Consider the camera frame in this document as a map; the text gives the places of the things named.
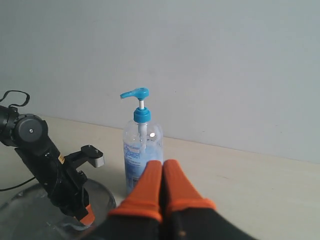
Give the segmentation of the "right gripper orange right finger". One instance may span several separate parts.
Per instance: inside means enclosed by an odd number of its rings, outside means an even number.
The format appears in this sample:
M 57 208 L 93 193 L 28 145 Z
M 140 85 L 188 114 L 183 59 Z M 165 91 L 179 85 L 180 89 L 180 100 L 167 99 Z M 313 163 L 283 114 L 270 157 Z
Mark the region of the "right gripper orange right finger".
M 169 240 L 254 240 L 222 217 L 216 205 L 203 197 L 175 159 L 163 164 L 165 220 Z

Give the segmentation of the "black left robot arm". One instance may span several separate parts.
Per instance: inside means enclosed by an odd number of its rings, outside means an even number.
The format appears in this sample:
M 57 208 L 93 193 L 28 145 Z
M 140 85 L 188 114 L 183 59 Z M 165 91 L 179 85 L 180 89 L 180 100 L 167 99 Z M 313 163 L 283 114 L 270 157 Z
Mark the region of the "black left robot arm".
M 89 194 L 84 187 L 88 180 L 77 168 L 99 157 L 92 146 L 63 156 L 49 137 L 47 122 L 33 114 L 19 114 L 17 108 L 0 108 L 0 141 L 14 147 L 23 163 L 47 192 L 51 203 L 67 216 L 89 226 L 95 220 Z

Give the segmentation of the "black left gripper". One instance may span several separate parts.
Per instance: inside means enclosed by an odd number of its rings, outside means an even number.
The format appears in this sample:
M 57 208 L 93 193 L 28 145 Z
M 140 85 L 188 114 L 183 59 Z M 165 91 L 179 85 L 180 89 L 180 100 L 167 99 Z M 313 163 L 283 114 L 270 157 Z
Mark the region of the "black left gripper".
M 51 203 L 61 212 L 79 220 L 83 225 L 91 225 L 95 215 L 89 204 L 89 194 L 84 188 L 88 180 L 77 167 L 85 162 L 85 155 L 74 152 L 64 157 L 64 163 L 57 162 L 56 181 L 49 191 Z

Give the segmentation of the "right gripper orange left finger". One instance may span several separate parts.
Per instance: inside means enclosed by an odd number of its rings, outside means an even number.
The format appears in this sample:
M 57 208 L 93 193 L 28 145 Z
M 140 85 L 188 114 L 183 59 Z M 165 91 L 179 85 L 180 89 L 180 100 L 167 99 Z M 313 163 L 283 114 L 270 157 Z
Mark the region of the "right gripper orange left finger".
M 163 221 L 160 208 L 162 163 L 147 163 L 137 185 L 88 240 L 158 240 Z

